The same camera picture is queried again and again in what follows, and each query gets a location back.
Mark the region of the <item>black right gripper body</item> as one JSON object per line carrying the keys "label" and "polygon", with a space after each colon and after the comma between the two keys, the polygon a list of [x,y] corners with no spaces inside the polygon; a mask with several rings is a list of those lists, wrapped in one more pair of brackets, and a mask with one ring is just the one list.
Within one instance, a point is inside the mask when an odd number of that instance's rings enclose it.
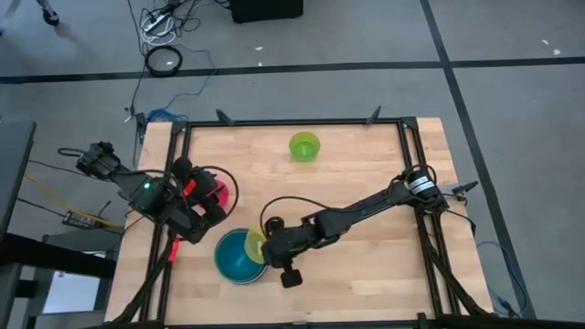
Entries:
{"label": "black right gripper body", "polygon": [[297,227],[286,227],[280,217],[269,218],[264,224],[268,238],[262,244],[262,257],[274,269],[283,269],[283,288],[292,288],[303,283],[299,270],[293,268],[293,259],[311,247],[311,224],[304,221]]}

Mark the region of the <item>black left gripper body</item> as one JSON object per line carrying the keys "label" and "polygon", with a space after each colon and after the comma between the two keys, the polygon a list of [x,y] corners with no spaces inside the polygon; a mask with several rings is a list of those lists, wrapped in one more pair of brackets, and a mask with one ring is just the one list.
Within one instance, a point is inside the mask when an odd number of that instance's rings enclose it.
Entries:
{"label": "black left gripper body", "polygon": [[220,195],[225,185],[216,179],[215,174],[193,166],[186,157],[174,161],[172,172],[181,184],[181,196],[185,198],[189,209],[203,209],[201,217],[208,224],[219,224],[226,218],[227,199]]}

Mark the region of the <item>small pink plastic bowl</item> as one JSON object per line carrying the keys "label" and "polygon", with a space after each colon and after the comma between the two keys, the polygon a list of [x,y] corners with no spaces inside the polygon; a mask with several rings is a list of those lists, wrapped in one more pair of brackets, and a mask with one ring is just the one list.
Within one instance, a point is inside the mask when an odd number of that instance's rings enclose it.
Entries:
{"label": "small pink plastic bowl", "polygon": [[216,180],[216,188],[212,191],[212,196],[217,200],[217,204],[222,209],[227,209],[229,201],[229,189],[221,180]]}

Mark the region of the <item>small yellow plastic bowl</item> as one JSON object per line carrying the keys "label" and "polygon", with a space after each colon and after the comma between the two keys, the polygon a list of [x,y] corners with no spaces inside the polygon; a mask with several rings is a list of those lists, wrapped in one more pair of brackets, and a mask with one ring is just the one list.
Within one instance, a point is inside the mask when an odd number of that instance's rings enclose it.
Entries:
{"label": "small yellow plastic bowl", "polygon": [[266,238],[260,227],[250,228],[244,240],[244,250],[247,256],[254,262],[264,264],[264,258],[261,247],[266,242]]}

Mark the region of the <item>large teal bowl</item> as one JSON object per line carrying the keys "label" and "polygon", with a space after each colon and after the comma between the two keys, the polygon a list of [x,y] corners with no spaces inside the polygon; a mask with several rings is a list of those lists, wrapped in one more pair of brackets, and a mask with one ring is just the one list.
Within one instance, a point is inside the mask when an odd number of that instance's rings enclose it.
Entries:
{"label": "large teal bowl", "polygon": [[264,264],[253,261],[244,245],[248,228],[234,228],[223,235],[214,250],[214,264],[219,274],[238,285],[257,281],[266,271]]}

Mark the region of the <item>small green plastic bowl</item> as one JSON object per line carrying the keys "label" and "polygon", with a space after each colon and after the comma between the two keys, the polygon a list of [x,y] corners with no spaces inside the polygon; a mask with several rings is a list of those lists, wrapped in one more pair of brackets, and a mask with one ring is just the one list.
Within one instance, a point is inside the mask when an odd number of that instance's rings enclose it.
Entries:
{"label": "small green plastic bowl", "polygon": [[300,162],[313,161],[321,148],[319,138],[310,132],[294,134],[289,141],[289,150],[292,157]]}

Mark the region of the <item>black adapter with green light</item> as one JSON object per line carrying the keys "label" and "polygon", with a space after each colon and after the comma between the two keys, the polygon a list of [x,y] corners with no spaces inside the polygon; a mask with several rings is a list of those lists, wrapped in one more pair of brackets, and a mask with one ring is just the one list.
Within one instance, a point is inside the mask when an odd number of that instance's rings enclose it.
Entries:
{"label": "black adapter with green light", "polygon": [[136,123],[136,136],[140,143],[144,142],[144,137],[146,133],[146,126],[147,121],[144,117],[142,112],[136,113],[134,115],[135,123]]}

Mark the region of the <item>small black electronic device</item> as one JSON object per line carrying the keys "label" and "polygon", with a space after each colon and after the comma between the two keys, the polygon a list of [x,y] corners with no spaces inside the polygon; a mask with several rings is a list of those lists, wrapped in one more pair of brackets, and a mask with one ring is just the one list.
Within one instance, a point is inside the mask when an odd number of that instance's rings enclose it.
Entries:
{"label": "small black electronic device", "polygon": [[83,215],[68,211],[62,220],[62,224],[79,229],[96,229],[100,227],[100,223],[93,218],[88,218]]}

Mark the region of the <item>round black-rimmed disc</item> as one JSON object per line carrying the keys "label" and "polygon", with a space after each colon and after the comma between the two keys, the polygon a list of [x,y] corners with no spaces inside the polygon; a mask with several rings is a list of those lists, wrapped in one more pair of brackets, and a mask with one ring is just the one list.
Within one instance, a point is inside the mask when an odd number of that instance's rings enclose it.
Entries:
{"label": "round black-rimmed disc", "polygon": [[147,51],[144,65],[151,76],[155,78],[173,77],[183,64],[183,55],[170,45],[157,46]]}

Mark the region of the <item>black furniture beam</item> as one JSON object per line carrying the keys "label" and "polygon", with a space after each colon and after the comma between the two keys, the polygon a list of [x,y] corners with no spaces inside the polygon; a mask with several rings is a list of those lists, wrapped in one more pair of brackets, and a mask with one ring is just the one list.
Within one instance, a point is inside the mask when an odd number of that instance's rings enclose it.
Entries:
{"label": "black furniture beam", "polygon": [[19,263],[37,268],[110,279],[116,262],[64,249],[34,239],[6,233],[0,239],[0,263]]}

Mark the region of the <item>power strip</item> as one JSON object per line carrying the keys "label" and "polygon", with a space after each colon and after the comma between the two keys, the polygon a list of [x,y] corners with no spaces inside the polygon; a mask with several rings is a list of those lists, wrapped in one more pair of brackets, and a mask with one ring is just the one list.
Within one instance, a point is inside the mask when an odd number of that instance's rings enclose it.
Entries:
{"label": "power strip", "polygon": [[150,32],[159,27],[168,18],[168,14],[148,14],[142,23],[142,31]]}

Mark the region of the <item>black desk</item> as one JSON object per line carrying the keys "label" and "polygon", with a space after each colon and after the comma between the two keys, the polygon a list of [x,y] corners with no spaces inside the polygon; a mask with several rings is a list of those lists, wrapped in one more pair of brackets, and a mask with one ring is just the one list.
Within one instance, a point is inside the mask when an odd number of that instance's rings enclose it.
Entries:
{"label": "black desk", "polygon": [[7,232],[37,125],[0,122],[0,241]]}

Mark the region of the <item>black box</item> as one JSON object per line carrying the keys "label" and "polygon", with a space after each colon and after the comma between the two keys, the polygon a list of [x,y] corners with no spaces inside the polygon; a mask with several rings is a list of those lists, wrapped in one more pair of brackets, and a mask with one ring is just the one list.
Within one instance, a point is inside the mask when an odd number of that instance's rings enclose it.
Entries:
{"label": "black box", "polygon": [[304,0],[229,0],[235,23],[296,18],[303,14]]}

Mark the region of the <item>black chair caster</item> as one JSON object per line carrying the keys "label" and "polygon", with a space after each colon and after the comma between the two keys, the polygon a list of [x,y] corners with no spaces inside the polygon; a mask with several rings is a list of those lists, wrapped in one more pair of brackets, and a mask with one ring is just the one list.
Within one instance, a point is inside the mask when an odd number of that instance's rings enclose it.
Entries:
{"label": "black chair caster", "polygon": [[36,0],[36,2],[41,8],[44,21],[52,27],[58,26],[59,15],[54,11],[51,4],[49,3],[49,0]]}

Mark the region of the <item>black aluminium table frame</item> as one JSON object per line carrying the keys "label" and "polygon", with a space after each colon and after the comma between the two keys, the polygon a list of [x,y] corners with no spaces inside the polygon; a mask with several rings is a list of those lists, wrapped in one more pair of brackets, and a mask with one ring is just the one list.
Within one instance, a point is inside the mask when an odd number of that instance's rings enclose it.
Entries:
{"label": "black aluminium table frame", "polygon": [[[217,271],[218,240],[234,228],[280,216],[295,226],[321,204],[344,207],[385,188],[404,169],[403,150],[423,151],[441,184],[454,183],[452,158],[441,121],[421,118],[420,139],[392,123],[279,122],[224,127],[209,122],[193,130],[189,156],[218,165],[240,191],[234,213],[196,245],[182,243],[171,272],[165,329],[205,324],[331,324],[412,320],[432,315],[419,234],[410,207],[394,207],[352,227],[335,244],[299,256],[300,286],[285,289],[280,272],[236,285]],[[321,148],[310,162],[294,159],[291,137],[314,133]]]}

